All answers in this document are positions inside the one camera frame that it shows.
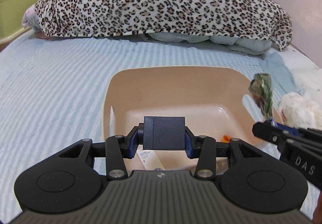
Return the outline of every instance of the pink headboard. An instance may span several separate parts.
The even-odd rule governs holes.
[[[292,18],[292,44],[322,68],[322,0],[274,1]]]

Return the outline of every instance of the light blue bed sheet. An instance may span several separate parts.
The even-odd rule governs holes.
[[[20,213],[14,196],[15,179],[28,167],[83,138],[102,139],[102,104],[111,77],[127,68],[197,65],[233,68],[250,80],[263,72],[270,58],[251,57],[222,45],[130,42],[76,38],[36,39],[32,31],[0,53],[0,220]],[[274,105],[287,93],[273,81]],[[260,111],[246,103],[256,120]],[[263,150],[279,157],[271,144]],[[105,163],[95,162],[105,174]],[[318,191],[310,185],[302,211],[312,216]]]

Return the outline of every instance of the bed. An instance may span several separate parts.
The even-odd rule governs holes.
[[[102,141],[101,114],[111,77],[138,67],[197,65],[233,68],[249,79],[283,63],[278,53],[249,56],[213,43],[161,43],[147,35],[115,38],[41,40],[29,31],[0,53],[0,219],[20,212],[13,193],[18,175],[28,167],[82,138]],[[274,106],[296,88],[288,69],[273,76]],[[244,105],[256,121],[252,101]],[[270,144],[262,150],[278,158]],[[104,161],[95,169],[102,174]],[[302,212],[312,217],[318,190],[309,185]]]

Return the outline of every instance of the metal screw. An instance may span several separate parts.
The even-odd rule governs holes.
[[[124,171],[121,169],[113,169],[108,173],[111,177],[118,178],[124,176]]]
[[[213,172],[209,169],[201,169],[197,172],[197,175],[199,177],[211,177],[213,175]]]

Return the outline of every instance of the mattress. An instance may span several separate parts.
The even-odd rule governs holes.
[[[133,39],[76,38],[40,40],[32,31],[20,36],[0,54],[0,220],[20,213],[13,192],[15,179],[28,167],[82,138],[102,139],[102,104],[111,77],[127,68],[197,65],[233,68],[249,79],[263,72],[272,58],[230,52],[210,43],[188,46]],[[273,78],[273,103],[288,93]],[[255,120],[260,111],[245,105]],[[271,144],[261,147],[278,158]],[[104,160],[95,167],[105,174]],[[309,186],[302,207],[312,217],[318,191]]]

